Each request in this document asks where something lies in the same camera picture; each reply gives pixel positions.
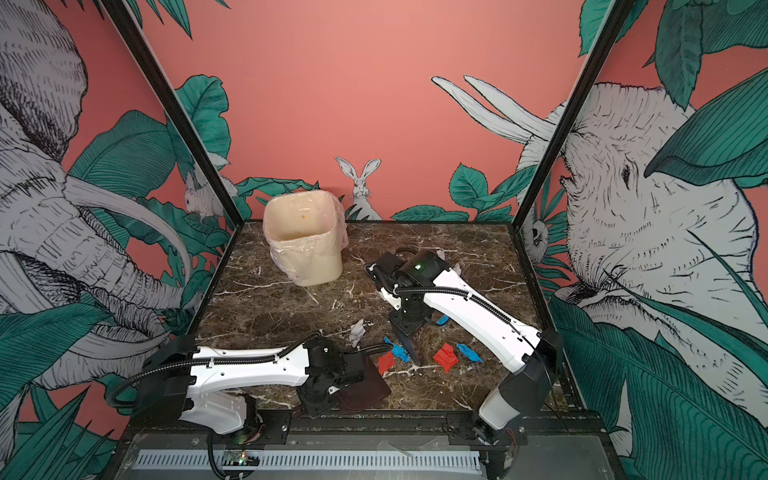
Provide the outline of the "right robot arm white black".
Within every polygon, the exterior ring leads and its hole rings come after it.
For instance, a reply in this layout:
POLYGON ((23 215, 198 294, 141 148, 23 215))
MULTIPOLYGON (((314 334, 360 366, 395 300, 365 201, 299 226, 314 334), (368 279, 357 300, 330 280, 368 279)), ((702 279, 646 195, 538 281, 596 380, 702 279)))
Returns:
POLYGON ((364 266, 379 296, 391 307, 390 322, 408 336, 437 311, 483 344, 508 371, 473 413, 464 437, 499 445, 515 433, 522 416, 534 415, 552 392, 564 360, 562 336, 539 330, 503 311, 472 288, 430 250, 403 259, 386 252, 364 266))

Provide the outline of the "dark brown hand brush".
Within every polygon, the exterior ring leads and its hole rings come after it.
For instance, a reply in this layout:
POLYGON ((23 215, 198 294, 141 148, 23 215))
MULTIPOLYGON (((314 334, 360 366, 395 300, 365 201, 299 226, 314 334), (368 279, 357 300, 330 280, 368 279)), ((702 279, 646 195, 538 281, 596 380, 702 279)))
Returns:
POLYGON ((421 360, 419 358, 419 355, 417 354, 411 340, 409 337, 404 334, 399 327, 393 326, 392 330, 394 334, 397 336, 398 340, 400 341, 402 347, 404 348, 405 352, 408 354, 408 357, 410 358, 410 361, 416 365, 421 365, 421 360))

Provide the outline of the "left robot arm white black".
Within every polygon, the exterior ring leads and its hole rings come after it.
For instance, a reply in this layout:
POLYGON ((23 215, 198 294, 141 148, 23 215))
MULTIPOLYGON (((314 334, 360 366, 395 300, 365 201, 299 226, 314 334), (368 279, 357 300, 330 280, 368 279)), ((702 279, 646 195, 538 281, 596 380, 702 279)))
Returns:
POLYGON ((193 336, 182 335, 151 356, 140 373, 108 388, 105 399, 130 410, 135 421, 181 420, 219 435, 243 432, 252 438, 263 421, 244 389, 293 387, 304 412, 317 418, 368 379, 371 356, 391 350, 388 343, 344 350, 319 332, 284 347, 251 350, 199 346, 193 336))

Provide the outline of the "cream trash bin with liner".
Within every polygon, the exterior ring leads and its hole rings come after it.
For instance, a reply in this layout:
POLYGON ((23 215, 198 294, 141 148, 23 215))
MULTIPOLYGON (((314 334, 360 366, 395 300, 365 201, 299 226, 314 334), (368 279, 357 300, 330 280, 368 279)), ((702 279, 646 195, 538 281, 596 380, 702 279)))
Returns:
POLYGON ((300 287, 335 281, 343 271, 348 246, 340 201, 325 190, 272 198, 263 216, 263 233, 276 266, 300 287))

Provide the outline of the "dark brown dustpan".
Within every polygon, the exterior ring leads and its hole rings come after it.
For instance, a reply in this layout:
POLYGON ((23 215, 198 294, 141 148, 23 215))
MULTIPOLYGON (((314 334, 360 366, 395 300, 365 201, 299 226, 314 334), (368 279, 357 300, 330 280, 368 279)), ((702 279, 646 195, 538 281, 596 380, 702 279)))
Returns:
POLYGON ((366 358, 364 379, 342 389, 336 398, 342 412, 357 414, 379 406, 390 395, 391 389, 378 367, 366 358))

